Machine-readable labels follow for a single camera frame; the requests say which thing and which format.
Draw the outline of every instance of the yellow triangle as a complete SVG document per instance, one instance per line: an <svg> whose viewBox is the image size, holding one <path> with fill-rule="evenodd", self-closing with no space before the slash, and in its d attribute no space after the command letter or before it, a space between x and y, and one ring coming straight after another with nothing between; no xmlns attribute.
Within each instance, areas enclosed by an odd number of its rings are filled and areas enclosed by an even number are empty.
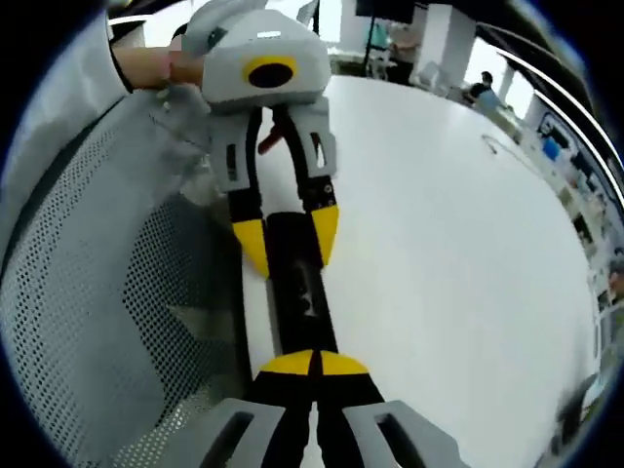
<svg viewBox="0 0 624 468"><path fill-rule="evenodd" d="M307 375L310 369L312 350L299 351L298 353L279 356L262 366L260 371L273 373L290 373L294 375Z"/></svg>
<svg viewBox="0 0 624 468"><path fill-rule="evenodd" d="M312 212L312 219L314 220L314 227L316 228L316 236L319 239L319 248L321 249L321 257L324 265L330 263L333 240L335 239L335 232L338 228L338 215L338 205L321 208Z"/></svg>
<svg viewBox="0 0 624 468"><path fill-rule="evenodd" d="M323 361L323 375L354 375L369 373L369 370L353 358L321 351Z"/></svg>
<svg viewBox="0 0 624 468"><path fill-rule="evenodd" d="M245 252L253 265L264 278L269 277L269 264L266 259L266 247L264 245L264 229L262 219L251 219L232 223L234 234L238 238L243 252Z"/></svg>

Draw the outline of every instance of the yellow circle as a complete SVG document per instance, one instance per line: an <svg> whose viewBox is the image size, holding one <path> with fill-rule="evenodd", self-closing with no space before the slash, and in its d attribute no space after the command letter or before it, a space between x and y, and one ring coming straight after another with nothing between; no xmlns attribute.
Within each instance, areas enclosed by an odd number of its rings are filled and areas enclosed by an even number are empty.
<svg viewBox="0 0 624 468"><path fill-rule="evenodd" d="M297 66L294 57L289 56L259 56L248 61L243 67L243 79L250 83L250 76L257 68L263 65L281 64L287 66L292 72L292 78L296 76Z"/></svg>

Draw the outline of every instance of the white table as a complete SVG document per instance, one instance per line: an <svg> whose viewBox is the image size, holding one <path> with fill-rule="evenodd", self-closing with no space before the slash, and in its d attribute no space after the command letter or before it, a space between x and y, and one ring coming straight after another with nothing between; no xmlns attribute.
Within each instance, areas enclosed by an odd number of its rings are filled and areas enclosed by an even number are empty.
<svg viewBox="0 0 624 468"><path fill-rule="evenodd" d="M324 279L340 351L452 434L472 468L532 466L562 393L593 371L595 299L565 210L527 165L492 154L483 133L514 144L470 109L352 77L326 94L341 218ZM301 210L284 143L258 176L266 215ZM274 337L248 264L244 294L257 371ZM323 466L318 452L304 466Z"/></svg>

